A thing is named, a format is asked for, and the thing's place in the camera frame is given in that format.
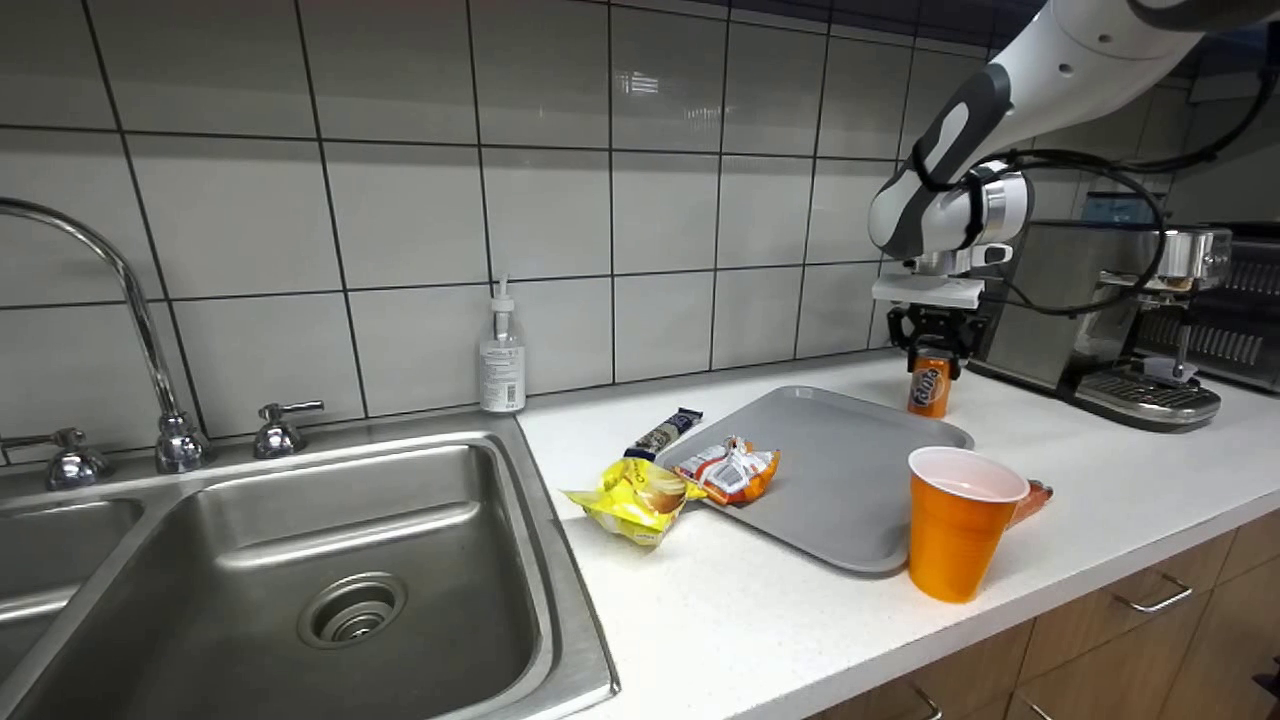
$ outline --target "wooden cabinet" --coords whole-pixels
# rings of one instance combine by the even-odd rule
[[[1280,514],[874,688],[825,720],[1280,720]]]
[[[1280,702],[1252,678],[1280,671],[1280,556],[1226,579],[1195,629],[1194,653],[1169,691],[1169,720],[1269,720]]]

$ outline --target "coffee machine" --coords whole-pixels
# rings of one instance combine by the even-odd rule
[[[1159,254],[1159,242],[1147,226],[1030,226],[1003,289],[989,281],[989,328],[967,367],[1141,427],[1207,425],[1221,398],[1199,385],[1190,359],[1190,302],[1227,278],[1232,234],[1169,227],[1155,278],[1121,303],[1078,316],[1033,308],[1108,302],[1137,283],[1151,254]],[[1146,313],[1180,319],[1172,355],[1133,350]]]

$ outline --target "sink basin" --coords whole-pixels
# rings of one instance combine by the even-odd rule
[[[557,718],[616,685],[516,425],[185,485],[18,718]]]
[[[0,685],[135,518],[115,501],[0,514]]]

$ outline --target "kitchen counter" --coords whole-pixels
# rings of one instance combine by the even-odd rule
[[[619,671],[619,695],[587,718],[809,718],[1280,509],[1274,398],[1212,385],[1221,417],[1169,435],[977,371],[950,425],[1058,498],[1003,535],[973,606],[930,601],[904,571],[832,571],[703,509],[643,552],[565,501],[673,408],[712,425],[781,385],[901,408],[908,371],[866,355],[577,391],[519,417]]]

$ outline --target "orange cup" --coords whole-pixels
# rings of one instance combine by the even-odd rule
[[[1030,501],[1030,482],[973,448],[916,448],[908,576],[920,592],[964,606]]]

